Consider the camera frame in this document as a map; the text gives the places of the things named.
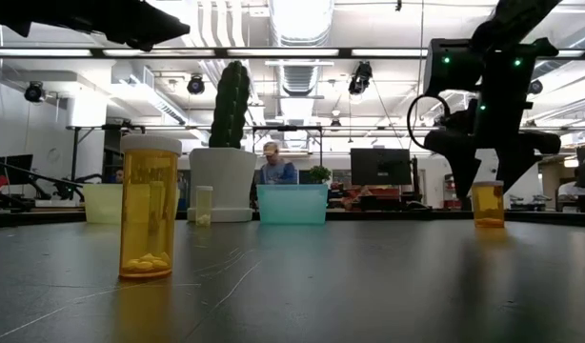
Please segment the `translucent teal plastic bin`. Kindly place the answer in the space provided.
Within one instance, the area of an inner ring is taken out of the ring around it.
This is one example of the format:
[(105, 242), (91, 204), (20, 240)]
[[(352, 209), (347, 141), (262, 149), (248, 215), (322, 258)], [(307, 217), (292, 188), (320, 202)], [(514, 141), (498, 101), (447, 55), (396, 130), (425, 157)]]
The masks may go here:
[(260, 222), (268, 225), (323, 225), (326, 184), (258, 185)]

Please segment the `small yellow pill bottle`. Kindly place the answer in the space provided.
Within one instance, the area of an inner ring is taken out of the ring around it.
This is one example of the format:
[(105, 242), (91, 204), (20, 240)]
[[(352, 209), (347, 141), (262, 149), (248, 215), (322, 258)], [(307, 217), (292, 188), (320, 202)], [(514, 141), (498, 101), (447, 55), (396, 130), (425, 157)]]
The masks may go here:
[(212, 222), (212, 186), (195, 188), (195, 224), (198, 227), (209, 227)]

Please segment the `amber bottle with yellow pills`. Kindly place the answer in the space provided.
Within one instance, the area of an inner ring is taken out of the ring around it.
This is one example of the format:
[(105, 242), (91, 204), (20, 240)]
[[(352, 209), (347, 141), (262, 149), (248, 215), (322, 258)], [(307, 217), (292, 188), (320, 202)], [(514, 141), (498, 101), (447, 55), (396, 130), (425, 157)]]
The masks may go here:
[(171, 273), (178, 207), (180, 141), (130, 134), (121, 139), (124, 180), (119, 276), (149, 278)]

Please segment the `black workstation frame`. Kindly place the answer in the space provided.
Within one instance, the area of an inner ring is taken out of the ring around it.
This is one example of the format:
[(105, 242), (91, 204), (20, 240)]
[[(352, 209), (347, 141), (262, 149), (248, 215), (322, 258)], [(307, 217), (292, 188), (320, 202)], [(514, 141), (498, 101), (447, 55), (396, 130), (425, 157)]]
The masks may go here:
[[(119, 131), (123, 133), (140, 133), (146, 135), (147, 133), (155, 133), (155, 132), (167, 132), (172, 133), (174, 131), (187, 131), (192, 135), (199, 137), (203, 133), (210, 133), (212, 130), (208, 126), (146, 126), (146, 125), (132, 125), (132, 124), (125, 124), (125, 125), (116, 125), (116, 124), (104, 124), (102, 126), (68, 126), (68, 130), (74, 131), (74, 143), (73, 143), (73, 158), (76, 158), (78, 144), (81, 142), (81, 138), (79, 137), (80, 131)], [(324, 130), (325, 127), (321, 126), (293, 126), (293, 125), (284, 125), (284, 126), (251, 126), (251, 127), (244, 127), (243, 131), (249, 131), (252, 136), (250, 138), (252, 148), (255, 148), (255, 134), (258, 131), (263, 131), (264, 133), (269, 133), (270, 131), (278, 131), (278, 132), (294, 132), (294, 131), (305, 131), (306, 133), (310, 133), (311, 131), (317, 131), (319, 133), (319, 138), (317, 140), (319, 145), (319, 165), (323, 166), (323, 137), (324, 137)], [(228, 166), (228, 170), (233, 171), (233, 167), (237, 167), (237, 170), (240, 172), (250, 172), (251, 165), (250, 163), (256, 163), (257, 161), (257, 154), (255, 151), (244, 151), (241, 149), (237, 149), (234, 147), (228, 148), (206, 148), (202, 147), (201, 149), (196, 149), (191, 152), (188, 152), (188, 156), (190, 159), (190, 166), (192, 167), (192, 172), (200, 173), (200, 170), (195, 170), (194, 168), (203, 167), (203, 171), (208, 170), (208, 165), (210, 162), (215, 164), (216, 166), (225, 167)]]

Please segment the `large black monitor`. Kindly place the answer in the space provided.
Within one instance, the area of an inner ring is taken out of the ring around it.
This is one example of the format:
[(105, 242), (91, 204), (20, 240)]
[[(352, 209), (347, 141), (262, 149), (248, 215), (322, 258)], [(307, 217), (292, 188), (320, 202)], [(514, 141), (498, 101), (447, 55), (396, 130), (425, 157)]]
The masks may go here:
[(411, 155), (401, 149), (351, 149), (352, 184), (412, 185)]

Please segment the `tall green cactus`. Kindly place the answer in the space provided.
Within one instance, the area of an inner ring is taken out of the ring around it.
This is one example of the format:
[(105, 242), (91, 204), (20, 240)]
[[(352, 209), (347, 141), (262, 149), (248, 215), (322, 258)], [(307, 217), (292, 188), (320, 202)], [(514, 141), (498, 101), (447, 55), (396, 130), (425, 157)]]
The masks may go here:
[(240, 61), (232, 61), (217, 85), (210, 148), (241, 148), (250, 97), (250, 77)]

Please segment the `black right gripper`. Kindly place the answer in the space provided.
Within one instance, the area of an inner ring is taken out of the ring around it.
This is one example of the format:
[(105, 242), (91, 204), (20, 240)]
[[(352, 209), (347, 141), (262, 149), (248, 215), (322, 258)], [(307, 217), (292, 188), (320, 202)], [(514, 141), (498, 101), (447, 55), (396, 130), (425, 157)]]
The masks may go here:
[(489, 141), (499, 134), (513, 136), (496, 149), (496, 180), (508, 191), (544, 155), (559, 154), (558, 135), (520, 131), (521, 115), (532, 104), (528, 90), (538, 57), (558, 54), (546, 38), (508, 48), (477, 50), (469, 39), (437, 38), (430, 42), (425, 67), (424, 94), (438, 97), (443, 91), (476, 95), (465, 112), (445, 110), (447, 130), (430, 131), (424, 147), (443, 155), (450, 164), (458, 198), (468, 196), (480, 166), (472, 139)]

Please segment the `white hexagonal plant pot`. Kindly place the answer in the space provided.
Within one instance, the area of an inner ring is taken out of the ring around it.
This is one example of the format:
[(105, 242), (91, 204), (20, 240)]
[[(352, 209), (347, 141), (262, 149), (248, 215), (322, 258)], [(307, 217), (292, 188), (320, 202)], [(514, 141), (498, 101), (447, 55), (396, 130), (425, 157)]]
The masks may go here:
[(250, 191), (257, 156), (235, 148), (194, 149), (190, 156), (191, 185), (187, 217), (195, 221), (196, 190), (212, 187), (212, 223), (252, 220)]

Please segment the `small green potted plant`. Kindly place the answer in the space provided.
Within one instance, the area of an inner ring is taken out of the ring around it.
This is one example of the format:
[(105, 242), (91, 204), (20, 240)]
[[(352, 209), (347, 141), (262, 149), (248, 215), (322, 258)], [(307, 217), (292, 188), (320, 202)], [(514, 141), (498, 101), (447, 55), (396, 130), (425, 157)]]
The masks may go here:
[(331, 179), (332, 172), (322, 165), (317, 165), (310, 168), (309, 176), (313, 183), (325, 184)]

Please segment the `translucent yellow plastic bin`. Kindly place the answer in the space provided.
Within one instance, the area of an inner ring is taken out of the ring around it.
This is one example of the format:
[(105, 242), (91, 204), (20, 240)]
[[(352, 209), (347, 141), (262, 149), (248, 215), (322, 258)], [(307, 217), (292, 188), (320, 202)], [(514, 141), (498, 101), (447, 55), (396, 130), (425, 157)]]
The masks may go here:
[(86, 184), (83, 194), (88, 223), (120, 223), (123, 195), (121, 184)]

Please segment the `amber pill bottle white cap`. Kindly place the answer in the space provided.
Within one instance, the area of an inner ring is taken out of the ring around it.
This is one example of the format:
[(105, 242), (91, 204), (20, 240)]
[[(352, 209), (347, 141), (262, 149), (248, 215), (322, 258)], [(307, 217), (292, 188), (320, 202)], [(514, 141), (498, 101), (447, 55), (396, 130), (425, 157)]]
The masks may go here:
[(472, 185), (474, 226), (478, 229), (503, 229), (504, 204), (501, 181), (481, 181)]

